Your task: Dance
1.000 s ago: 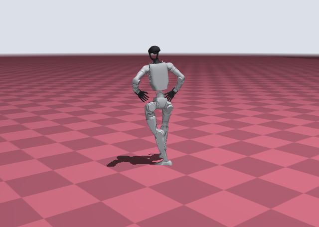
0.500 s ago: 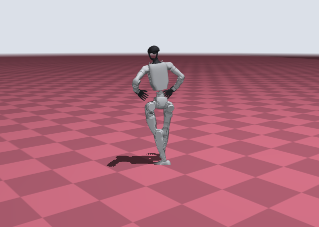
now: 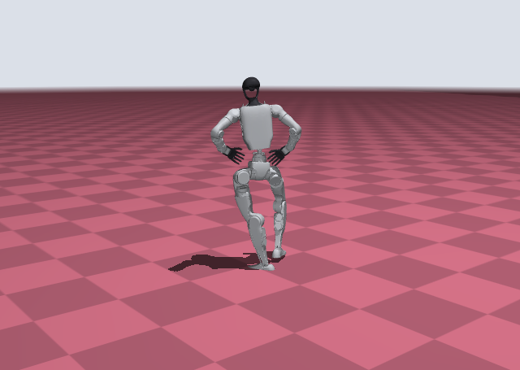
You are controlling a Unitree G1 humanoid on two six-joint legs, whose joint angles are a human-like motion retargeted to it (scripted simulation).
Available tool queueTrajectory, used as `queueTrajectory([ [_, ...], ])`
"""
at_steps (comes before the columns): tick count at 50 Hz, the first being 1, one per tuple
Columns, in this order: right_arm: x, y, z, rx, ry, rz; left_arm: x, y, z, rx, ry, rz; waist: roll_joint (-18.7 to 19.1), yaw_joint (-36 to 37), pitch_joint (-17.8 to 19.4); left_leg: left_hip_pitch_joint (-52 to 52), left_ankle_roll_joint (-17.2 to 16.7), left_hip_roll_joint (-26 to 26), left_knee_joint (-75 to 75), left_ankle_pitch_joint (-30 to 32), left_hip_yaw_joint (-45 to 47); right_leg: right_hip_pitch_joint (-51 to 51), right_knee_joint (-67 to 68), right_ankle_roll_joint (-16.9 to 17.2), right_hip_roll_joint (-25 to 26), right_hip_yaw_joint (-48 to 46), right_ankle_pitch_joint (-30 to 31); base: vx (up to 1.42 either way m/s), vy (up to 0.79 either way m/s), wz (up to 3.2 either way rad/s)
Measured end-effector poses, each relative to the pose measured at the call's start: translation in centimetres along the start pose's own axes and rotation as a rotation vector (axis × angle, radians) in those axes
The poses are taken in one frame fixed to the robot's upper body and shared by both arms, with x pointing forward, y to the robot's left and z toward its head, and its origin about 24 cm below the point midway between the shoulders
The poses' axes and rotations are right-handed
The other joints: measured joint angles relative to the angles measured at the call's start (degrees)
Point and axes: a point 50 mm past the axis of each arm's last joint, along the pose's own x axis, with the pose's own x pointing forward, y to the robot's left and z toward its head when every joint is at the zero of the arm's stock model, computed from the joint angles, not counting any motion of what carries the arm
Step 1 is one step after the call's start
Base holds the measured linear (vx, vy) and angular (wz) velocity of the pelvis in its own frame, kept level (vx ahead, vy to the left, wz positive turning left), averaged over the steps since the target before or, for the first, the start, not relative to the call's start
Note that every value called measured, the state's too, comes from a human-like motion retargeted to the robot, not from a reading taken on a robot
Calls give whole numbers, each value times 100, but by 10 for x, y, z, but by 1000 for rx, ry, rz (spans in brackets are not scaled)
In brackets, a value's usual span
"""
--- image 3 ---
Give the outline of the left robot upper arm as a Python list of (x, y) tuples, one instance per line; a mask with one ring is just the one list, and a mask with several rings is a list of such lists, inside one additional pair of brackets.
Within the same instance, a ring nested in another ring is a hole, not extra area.
[(224, 135), (224, 129), (228, 128), (232, 123), (236, 123), (241, 115), (240, 108), (231, 109), (219, 122), (214, 126), (210, 132), (210, 135), (216, 139), (222, 139)]

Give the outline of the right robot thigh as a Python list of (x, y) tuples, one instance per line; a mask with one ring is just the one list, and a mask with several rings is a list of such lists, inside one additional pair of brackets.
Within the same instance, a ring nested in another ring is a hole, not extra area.
[(281, 213), (282, 202), (286, 202), (284, 192), (284, 179), (281, 176), (280, 170), (276, 166), (271, 166), (270, 177), (268, 179), (268, 182), (270, 183), (271, 190), (275, 196), (275, 201), (273, 202), (273, 210), (277, 213)]

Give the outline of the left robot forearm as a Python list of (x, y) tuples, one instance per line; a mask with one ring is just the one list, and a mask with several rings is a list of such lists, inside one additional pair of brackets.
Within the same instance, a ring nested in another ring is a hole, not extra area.
[(225, 145), (225, 143), (223, 141), (223, 138), (222, 139), (216, 139), (216, 138), (211, 137), (211, 140), (216, 145), (217, 151), (219, 151), (221, 153), (224, 153), (226, 155), (229, 154), (231, 149), (227, 148), (227, 146)]

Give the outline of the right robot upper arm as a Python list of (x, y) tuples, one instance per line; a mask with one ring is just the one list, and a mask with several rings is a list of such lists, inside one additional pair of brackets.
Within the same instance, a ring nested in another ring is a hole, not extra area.
[(289, 129), (289, 134), (293, 137), (297, 136), (301, 133), (301, 126), (295, 122), (295, 120), (284, 111), (284, 109), (280, 105), (269, 105), (271, 108), (271, 114), (273, 118), (279, 118), (279, 120), (287, 125)]

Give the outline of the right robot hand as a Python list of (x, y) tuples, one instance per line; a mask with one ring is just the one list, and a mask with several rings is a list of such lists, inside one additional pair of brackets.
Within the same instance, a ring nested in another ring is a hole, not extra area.
[[(287, 155), (287, 154), (285, 155), (285, 154), (282, 152), (282, 149), (283, 149), (284, 147), (285, 147), (285, 146), (283, 146), (281, 149), (278, 149), (278, 150), (271, 150), (271, 151), (269, 151), (269, 153), (275, 152), (273, 155), (271, 155), (270, 157), (267, 158), (267, 159), (269, 159), (269, 158), (271, 158), (272, 156), (275, 155), (275, 157), (272, 158), (272, 159), (269, 161), (269, 163), (270, 163), (272, 160), (274, 160), (276, 157), (277, 157), (277, 159), (276, 159), (272, 164), (274, 164), (278, 159), (279, 159), (279, 161), (277, 162), (277, 164), (279, 164), (280, 161), (281, 161), (282, 159), (284, 159), (284, 156)], [(290, 152), (288, 152), (288, 154), (289, 154), (289, 153), (290, 153)], [(276, 165), (277, 165), (277, 164), (276, 164)], [(275, 166), (276, 166), (276, 165), (275, 165)]]

